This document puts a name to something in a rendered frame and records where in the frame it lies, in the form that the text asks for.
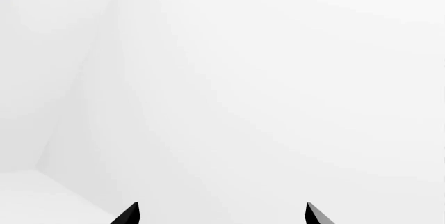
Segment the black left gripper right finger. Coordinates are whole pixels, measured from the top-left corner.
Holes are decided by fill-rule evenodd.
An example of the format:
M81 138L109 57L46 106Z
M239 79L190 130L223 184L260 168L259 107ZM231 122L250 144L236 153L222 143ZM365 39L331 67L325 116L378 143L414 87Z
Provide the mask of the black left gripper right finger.
M311 202L307 202L305 209L306 224L335 224Z

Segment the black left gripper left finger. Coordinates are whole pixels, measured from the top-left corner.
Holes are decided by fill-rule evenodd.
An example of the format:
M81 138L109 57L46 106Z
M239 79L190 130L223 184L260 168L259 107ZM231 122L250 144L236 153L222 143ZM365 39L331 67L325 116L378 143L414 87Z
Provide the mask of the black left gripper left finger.
M139 224L140 210L138 202L134 202L110 224Z

